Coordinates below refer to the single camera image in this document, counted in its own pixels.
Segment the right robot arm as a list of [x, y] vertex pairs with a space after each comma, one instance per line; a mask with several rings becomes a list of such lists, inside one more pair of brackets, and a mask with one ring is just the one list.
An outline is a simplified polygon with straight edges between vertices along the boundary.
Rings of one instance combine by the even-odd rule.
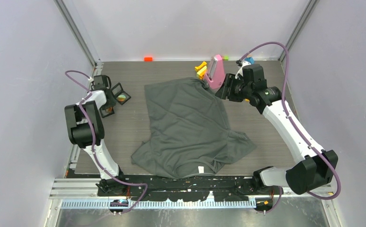
[[288, 187], [301, 195], [327, 185], [335, 180], [336, 192], [328, 199], [336, 198], [341, 183], [335, 168], [338, 155], [334, 150], [325, 150], [301, 125], [291, 111], [285, 96], [277, 87], [269, 87], [259, 64], [242, 66], [236, 74], [226, 74], [217, 83], [216, 96], [233, 102], [249, 100], [277, 130], [287, 145], [295, 165], [290, 168], [268, 166], [253, 173], [253, 189], [265, 194], [272, 186]]

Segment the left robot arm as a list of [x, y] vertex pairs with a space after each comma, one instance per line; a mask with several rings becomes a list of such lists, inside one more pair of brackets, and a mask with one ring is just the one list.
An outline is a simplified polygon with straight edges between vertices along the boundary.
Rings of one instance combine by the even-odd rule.
[[117, 97], [122, 93], [121, 84], [112, 85], [107, 75], [98, 75], [88, 79], [90, 86], [75, 80], [72, 70], [65, 75], [86, 91], [79, 102], [64, 108], [67, 134], [70, 142], [84, 150], [93, 160], [100, 174], [96, 186], [100, 191], [113, 192], [117, 196], [127, 192], [128, 184], [122, 180], [123, 173], [112, 159], [105, 145], [105, 128], [102, 119], [115, 113], [114, 107], [119, 103]]

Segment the grey t-shirt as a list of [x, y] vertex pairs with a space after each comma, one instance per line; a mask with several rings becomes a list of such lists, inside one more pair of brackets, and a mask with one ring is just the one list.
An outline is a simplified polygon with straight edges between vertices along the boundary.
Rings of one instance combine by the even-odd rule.
[[150, 138], [131, 162], [152, 175], [183, 179], [215, 175], [255, 150], [231, 129], [223, 102], [195, 78], [145, 85]]

